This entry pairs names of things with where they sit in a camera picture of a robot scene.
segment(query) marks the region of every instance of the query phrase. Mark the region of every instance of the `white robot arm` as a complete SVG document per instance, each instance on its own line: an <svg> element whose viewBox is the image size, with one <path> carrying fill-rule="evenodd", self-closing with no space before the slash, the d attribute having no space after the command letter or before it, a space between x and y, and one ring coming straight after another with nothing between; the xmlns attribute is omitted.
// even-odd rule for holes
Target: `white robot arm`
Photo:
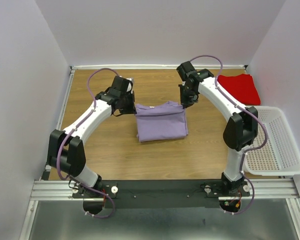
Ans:
<svg viewBox="0 0 300 240"><path fill-rule="evenodd" d="M135 114L135 97L132 78L116 76L112 86L95 96L95 102L74 123L63 131L55 129L49 139L47 163L57 168L58 151L61 142L68 137L60 156L61 171L78 182L94 189L101 188L101 176L86 165L84 144L95 129L119 110L120 115Z"/></svg>
<svg viewBox="0 0 300 240"><path fill-rule="evenodd" d="M207 69L196 71L190 61L182 63L177 68L177 72L182 80L182 84L179 87L180 100L184 108L198 102L199 94L202 94L214 104L227 121L223 139L228 146L228 155L226 168L221 175L221 180L226 183L229 191L239 188L244 183L244 178L241 174L242 156L258 134L258 123L238 107L246 109L252 115L258 117L257 109L255 107L247 108L219 85L219 89L225 94L227 99L216 88L213 74Z"/></svg>

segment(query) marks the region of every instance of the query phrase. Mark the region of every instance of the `wooden table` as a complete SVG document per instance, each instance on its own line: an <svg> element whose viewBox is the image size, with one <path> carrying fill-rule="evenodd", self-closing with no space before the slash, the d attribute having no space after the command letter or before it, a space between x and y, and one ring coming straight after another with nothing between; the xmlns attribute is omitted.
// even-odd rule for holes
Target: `wooden table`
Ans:
<svg viewBox="0 0 300 240"><path fill-rule="evenodd" d="M86 87L93 70L76 70L71 86L62 129L72 124L90 106L92 99ZM134 78L135 103L147 106L167 101L180 102L174 69L118 70L125 78ZM243 69L225 69L225 76L237 76ZM91 80L97 94L111 86L111 71L97 73ZM87 165L107 180L165 180L220 178L227 163L223 141L226 121L204 96L187 108L189 135L185 139L139 143L134 115L111 116L90 136L84 146ZM58 180L53 169L50 180Z"/></svg>

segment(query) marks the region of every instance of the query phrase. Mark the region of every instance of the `perforated basket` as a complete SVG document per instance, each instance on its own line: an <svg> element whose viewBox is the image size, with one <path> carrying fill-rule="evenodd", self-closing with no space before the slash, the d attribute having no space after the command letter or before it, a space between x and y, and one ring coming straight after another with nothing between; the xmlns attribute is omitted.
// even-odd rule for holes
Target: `perforated basket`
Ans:
<svg viewBox="0 0 300 240"><path fill-rule="evenodd" d="M245 170L262 176L293 176L300 174L300 152L285 114L277 107L255 106L258 117L265 125L269 138L266 145L249 151ZM263 143L265 134L258 125L258 135L252 147Z"/></svg>

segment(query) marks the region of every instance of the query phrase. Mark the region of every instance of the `white panel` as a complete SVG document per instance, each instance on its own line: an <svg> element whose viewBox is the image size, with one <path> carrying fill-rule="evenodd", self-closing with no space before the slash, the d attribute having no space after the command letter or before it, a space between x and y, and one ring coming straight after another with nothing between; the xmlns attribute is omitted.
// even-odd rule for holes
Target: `white panel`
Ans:
<svg viewBox="0 0 300 240"><path fill-rule="evenodd" d="M248 72L263 105L281 108L300 150L300 0L287 0ZM300 175L294 177L300 194Z"/></svg>
<svg viewBox="0 0 300 240"><path fill-rule="evenodd" d="M67 77L36 2L0 1L0 240L19 239Z"/></svg>
<svg viewBox="0 0 300 240"><path fill-rule="evenodd" d="M285 0L36 0L70 65L248 64ZM216 64L211 59L198 64Z"/></svg>

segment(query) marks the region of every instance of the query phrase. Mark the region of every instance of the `purple folded shirt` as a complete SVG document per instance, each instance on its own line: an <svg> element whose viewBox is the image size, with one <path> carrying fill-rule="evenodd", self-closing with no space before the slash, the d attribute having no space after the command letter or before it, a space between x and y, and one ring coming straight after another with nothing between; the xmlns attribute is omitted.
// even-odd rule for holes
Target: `purple folded shirt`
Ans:
<svg viewBox="0 0 300 240"><path fill-rule="evenodd" d="M186 110L174 101L159 106L136 104L139 142L181 139L188 135Z"/></svg>

